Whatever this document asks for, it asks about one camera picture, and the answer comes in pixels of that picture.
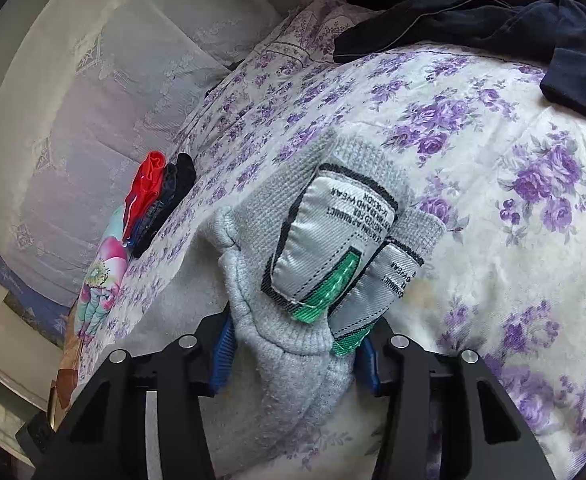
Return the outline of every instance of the blue fabric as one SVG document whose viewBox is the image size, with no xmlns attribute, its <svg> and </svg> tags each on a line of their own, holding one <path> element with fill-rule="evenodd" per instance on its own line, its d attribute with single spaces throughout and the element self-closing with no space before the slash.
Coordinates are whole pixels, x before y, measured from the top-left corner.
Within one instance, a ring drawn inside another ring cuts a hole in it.
<svg viewBox="0 0 586 480">
<path fill-rule="evenodd" d="M 344 63 L 432 40 L 549 63 L 544 96 L 586 116 L 586 7 L 573 0 L 406 0 L 335 39 Z"/>
<path fill-rule="evenodd" d="M 173 200 L 175 188 L 177 185 L 177 166 L 175 164 L 166 164 L 164 168 L 164 177 L 162 181 L 162 190 L 160 196 L 153 202 L 144 213 L 144 216 L 138 220 L 133 227 L 131 238 L 127 246 L 131 247 L 131 251 L 135 254 L 135 247 L 140 243 L 140 240 L 147 234 L 149 228 L 157 218 L 157 216 L 166 208 Z"/>
<path fill-rule="evenodd" d="M 160 230 L 173 210 L 188 194 L 193 187 L 193 184 L 195 184 L 195 167 L 193 166 L 193 160 L 190 156 L 186 153 L 180 153 L 177 156 L 177 162 L 174 168 L 175 172 L 171 171 L 171 175 L 169 176 L 173 193 L 170 198 L 168 198 L 168 195 L 162 193 L 156 202 L 157 208 L 154 209 L 152 217 L 148 218 L 148 223 L 146 224 L 144 231 L 136 234 L 135 244 L 131 249 L 134 258 L 139 258 L 144 251 L 149 248 L 156 232 Z"/>
<path fill-rule="evenodd" d="M 13 311 L 46 339 L 59 346 L 64 345 L 66 320 L 70 308 L 49 300 L 20 280 L 0 256 L 0 285 L 12 292 L 20 302 L 9 304 Z"/>
</svg>

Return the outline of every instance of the gray sock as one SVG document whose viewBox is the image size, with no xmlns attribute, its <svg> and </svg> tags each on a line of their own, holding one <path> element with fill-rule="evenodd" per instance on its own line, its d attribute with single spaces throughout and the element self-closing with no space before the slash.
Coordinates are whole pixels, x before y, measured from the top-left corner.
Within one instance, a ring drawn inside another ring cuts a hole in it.
<svg viewBox="0 0 586 480">
<path fill-rule="evenodd" d="M 355 136 L 338 136 L 329 143 L 329 136 L 279 168 L 240 205 L 218 211 L 206 229 L 222 253 L 219 263 L 238 345 L 246 345 L 255 356 L 262 389 L 259 408 L 241 431 L 230 425 L 220 442 L 210 443 L 212 454 L 225 457 L 224 471 L 249 466 L 286 441 L 290 444 L 285 437 L 323 420 L 351 382 L 352 360 L 330 352 L 333 337 L 326 313 L 331 302 L 308 307 L 311 315 L 303 320 L 291 316 L 288 306 L 321 286 L 340 261 L 339 250 L 355 247 L 360 254 L 355 267 L 363 268 L 388 234 L 396 210 L 404 207 L 407 189 L 401 171 L 378 147 Z M 330 210 L 344 215 L 327 214 Z M 371 216 L 367 230 L 362 222 L 353 223 L 359 210 Z M 375 224 L 374 213 L 388 225 Z M 284 240 L 283 232 L 288 235 Z M 272 255 L 278 251 L 281 266 L 273 266 Z M 265 275 L 273 278 L 277 291 L 264 285 Z M 231 380 L 231 397 L 235 387 Z"/>
</svg>

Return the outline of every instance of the bed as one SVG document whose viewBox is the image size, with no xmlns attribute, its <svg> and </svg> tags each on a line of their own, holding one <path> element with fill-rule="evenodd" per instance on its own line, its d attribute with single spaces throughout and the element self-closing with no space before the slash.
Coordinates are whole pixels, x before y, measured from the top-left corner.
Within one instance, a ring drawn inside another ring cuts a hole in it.
<svg viewBox="0 0 586 480">
<path fill-rule="evenodd" d="M 430 351 L 477 349 L 555 476 L 573 478 L 586 463 L 586 119 L 546 101 L 545 68 L 526 60 L 420 43 L 334 64 L 333 39 L 369 16 L 314 0 L 189 114 L 173 153 L 193 156 L 198 181 L 128 268 L 78 380 L 144 316 L 203 219 L 320 131 L 357 131 L 385 147 L 413 204 L 447 228 L 387 319 Z M 354 385 L 307 440 L 233 478 L 370 478 L 385 412 Z"/>
</svg>

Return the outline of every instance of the colorful fabric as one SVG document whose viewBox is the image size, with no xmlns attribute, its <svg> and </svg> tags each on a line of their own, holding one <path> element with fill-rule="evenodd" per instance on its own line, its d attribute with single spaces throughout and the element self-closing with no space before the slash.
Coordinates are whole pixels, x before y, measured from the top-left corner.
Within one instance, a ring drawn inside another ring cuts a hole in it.
<svg viewBox="0 0 586 480">
<path fill-rule="evenodd" d="M 180 153 L 175 162 L 177 167 L 177 179 L 175 182 L 175 190 L 169 202 L 163 204 L 154 213 L 154 218 L 148 226 L 144 234 L 137 237 L 138 240 L 131 248 L 131 253 L 134 258 L 139 258 L 144 251 L 146 251 L 153 241 L 153 237 L 160 230 L 166 219 L 169 218 L 173 210 L 180 204 L 187 193 L 195 184 L 195 168 L 193 167 L 193 160 L 186 153 Z"/>
<path fill-rule="evenodd" d="M 95 336 L 100 323 L 108 316 L 128 267 L 128 255 L 121 240 L 123 215 L 122 205 L 108 222 L 77 300 L 74 331 L 84 342 Z"/>
<path fill-rule="evenodd" d="M 446 226 L 385 314 L 391 326 L 430 351 L 478 350 L 568 480 L 586 462 L 586 119 L 544 99 L 544 67 L 470 48 L 332 63 L 333 38 L 370 15 L 314 1 L 188 117 L 175 150 L 194 157 L 198 181 L 130 266 L 79 380 L 172 279 L 203 219 L 348 125 L 398 161 L 411 204 Z M 386 409 L 353 388 L 320 429 L 236 478 L 369 479 Z"/>
<path fill-rule="evenodd" d="M 144 216 L 135 222 L 135 226 L 131 233 L 131 238 L 126 244 L 132 253 L 135 252 L 135 247 L 140 243 L 148 230 L 150 229 L 157 216 L 161 213 L 162 209 L 168 206 L 173 200 L 175 189 L 177 186 L 177 166 L 172 162 L 169 162 L 164 167 L 164 176 L 162 182 L 162 190 L 160 196 L 147 208 Z"/>
<path fill-rule="evenodd" d="M 148 207 L 155 202 L 162 189 L 164 165 L 166 159 L 161 152 L 150 152 L 142 164 L 139 165 L 137 174 L 133 179 L 131 191 L 126 196 L 124 203 L 124 237 L 131 236 L 135 223 L 144 216 Z"/>
</svg>

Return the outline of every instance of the care label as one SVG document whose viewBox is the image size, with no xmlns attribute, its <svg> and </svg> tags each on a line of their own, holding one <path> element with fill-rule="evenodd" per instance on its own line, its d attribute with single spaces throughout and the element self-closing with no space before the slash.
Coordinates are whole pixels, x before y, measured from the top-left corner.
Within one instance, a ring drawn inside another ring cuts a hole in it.
<svg viewBox="0 0 586 480">
<path fill-rule="evenodd" d="M 375 322 L 402 299 L 406 285 L 421 264 L 412 253 L 389 238 L 375 254 L 364 274 L 329 316 L 334 353 L 345 355 L 355 350 Z"/>
<path fill-rule="evenodd" d="M 318 171 L 284 222 L 270 287 L 296 319 L 312 322 L 340 298 L 395 219 L 388 193 L 358 177 L 335 166 Z"/>
</svg>

